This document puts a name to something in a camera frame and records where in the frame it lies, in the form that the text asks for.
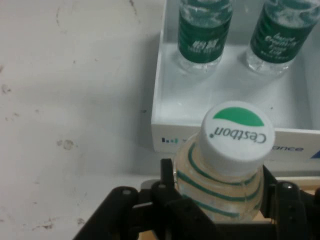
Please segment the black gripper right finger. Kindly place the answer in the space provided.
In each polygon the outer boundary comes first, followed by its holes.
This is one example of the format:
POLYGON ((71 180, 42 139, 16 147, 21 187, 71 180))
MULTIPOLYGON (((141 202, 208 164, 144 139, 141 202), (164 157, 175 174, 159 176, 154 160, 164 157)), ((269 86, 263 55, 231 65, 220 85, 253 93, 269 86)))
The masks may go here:
POLYGON ((278 240, 318 240, 320 238, 320 188, 308 193, 297 184, 277 180, 263 169, 263 197, 260 212, 275 226, 278 240))

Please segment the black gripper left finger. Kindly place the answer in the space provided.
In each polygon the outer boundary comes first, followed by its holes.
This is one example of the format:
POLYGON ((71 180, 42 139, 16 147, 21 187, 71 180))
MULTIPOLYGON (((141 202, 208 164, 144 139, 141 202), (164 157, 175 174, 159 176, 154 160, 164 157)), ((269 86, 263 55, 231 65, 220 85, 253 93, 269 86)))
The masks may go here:
POLYGON ((136 240, 153 231, 159 240, 216 240, 218 230, 195 202, 175 188, 173 163, 160 161, 150 188, 114 188, 75 235, 76 240, 136 240))

